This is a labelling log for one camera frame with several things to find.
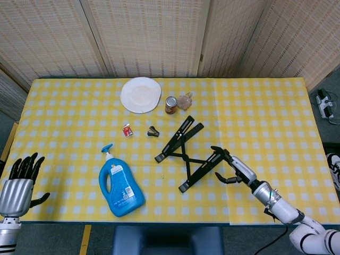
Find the robotic arm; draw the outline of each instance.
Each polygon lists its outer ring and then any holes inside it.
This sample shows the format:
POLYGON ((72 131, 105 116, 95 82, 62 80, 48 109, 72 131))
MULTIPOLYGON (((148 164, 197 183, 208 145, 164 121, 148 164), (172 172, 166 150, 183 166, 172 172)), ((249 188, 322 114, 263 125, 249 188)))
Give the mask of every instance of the robotic arm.
POLYGON ((277 190, 266 181, 259 181, 256 174, 239 158, 230 155, 224 149, 224 159, 235 169, 236 177, 223 178, 215 173, 217 178, 226 184, 244 182, 251 193, 265 206, 265 213, 280 220, 283 224, 300 225, 290 234, 292 244, 306 254, 340 254, 340 232, 325 230, 316 220, 305 216, 284 200, 277 190))
POLYGON ((40 165, 45 159, 41 157, 34 165, 37 156, 38 154, 34 153, 23 161, 19 158, 13 164, 10 177, 2 189, 0 214, 4 219, 0 222, 1 254, 9 255, 15 252, 21 229, 19 217, 25 215, 30 208, 43 203, 49 197, 49 193, 45 193, 40 199, 31 200, 40 165))

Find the white paper plate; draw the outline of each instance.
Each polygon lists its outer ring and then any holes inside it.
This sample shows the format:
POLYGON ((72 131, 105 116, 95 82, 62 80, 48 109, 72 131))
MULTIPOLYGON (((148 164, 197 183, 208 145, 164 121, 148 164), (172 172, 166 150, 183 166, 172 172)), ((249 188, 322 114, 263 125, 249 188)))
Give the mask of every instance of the white paper plate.
POLYGON ((121 91, 123 106, 133 113, 147 113, 158 104, 160 85, 146 77, 133 78, 124 84, 121 91))

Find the bottle label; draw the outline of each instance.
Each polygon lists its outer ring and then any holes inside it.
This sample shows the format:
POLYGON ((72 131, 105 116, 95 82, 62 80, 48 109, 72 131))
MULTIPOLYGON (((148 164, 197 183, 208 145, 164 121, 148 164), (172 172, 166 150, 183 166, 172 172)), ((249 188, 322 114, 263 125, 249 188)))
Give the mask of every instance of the bottle label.
POLYGON ((134 192, 129 185, 123 167, 112 165, 111 173, 113 176, 112 203, 115 207, 122 208, 128 203, 136 200, 134 192))

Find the blue detergent bottle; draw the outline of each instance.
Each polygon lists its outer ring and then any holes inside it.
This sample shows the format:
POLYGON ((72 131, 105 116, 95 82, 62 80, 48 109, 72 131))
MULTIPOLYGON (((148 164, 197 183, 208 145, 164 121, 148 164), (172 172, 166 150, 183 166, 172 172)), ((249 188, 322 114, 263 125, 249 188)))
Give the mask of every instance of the blue detergent bottle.
POLYGON ((112 213, 117 217, 122 217, 142 206, 145 198, 129 166, 109 153, 111 146, 112 143, 101 150, 106 153, 106 162, 99 173, 99 186, 112 213), (108 175, 110 176, 110 191, 106 186, 108 175))

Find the blue bottle cap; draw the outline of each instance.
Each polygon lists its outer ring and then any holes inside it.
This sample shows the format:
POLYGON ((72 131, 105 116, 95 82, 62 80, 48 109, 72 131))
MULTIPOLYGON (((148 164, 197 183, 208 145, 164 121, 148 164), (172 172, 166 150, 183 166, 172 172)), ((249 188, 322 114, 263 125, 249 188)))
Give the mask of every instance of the blue bottle cap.
POLYGON ((101 151, 102 152, 108 152, 110 150, 110 148, 112 147, 112 143, 108 144, 107 146, 104 146, 101 151))

